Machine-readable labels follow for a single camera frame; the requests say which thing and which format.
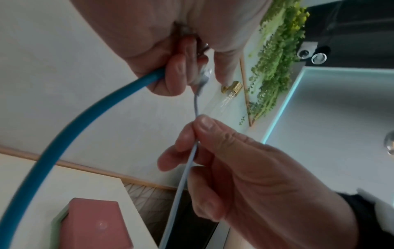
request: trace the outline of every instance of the green leaves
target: green leaves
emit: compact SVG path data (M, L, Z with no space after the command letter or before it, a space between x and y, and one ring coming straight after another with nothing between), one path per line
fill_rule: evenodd
M272 110L278 96L288 89L290 67L298 60L296 49L300 39L305 37L302 28L308 17L305 8L300 8L299 0L274 0L261 21L261 40L264 43L270 35L265 32L266 27L272 29L274 25L271 22L283 20L265 45L261 45L257 54L259 61L251 69L253 76L249 78L248 90L253 94L255 84L260 85L258 101L250 102L248 109L248 114L255 119Z

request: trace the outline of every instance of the blue cable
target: blue cable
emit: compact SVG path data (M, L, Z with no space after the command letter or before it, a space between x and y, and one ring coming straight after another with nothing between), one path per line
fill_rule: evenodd
M88 125L112 106L141 88L163 78L164 72L164 68L157 69L119 90L114 91L81 113L57 135L23 180L3 214L0 221L0 249L8 249L10 247L19 222L34 195L37 193L38 188L74 139Z

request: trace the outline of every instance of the pink box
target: pink box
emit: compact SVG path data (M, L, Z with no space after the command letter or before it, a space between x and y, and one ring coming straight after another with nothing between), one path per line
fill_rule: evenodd
M116 201L74 198L61 222L59 249L133 249Z

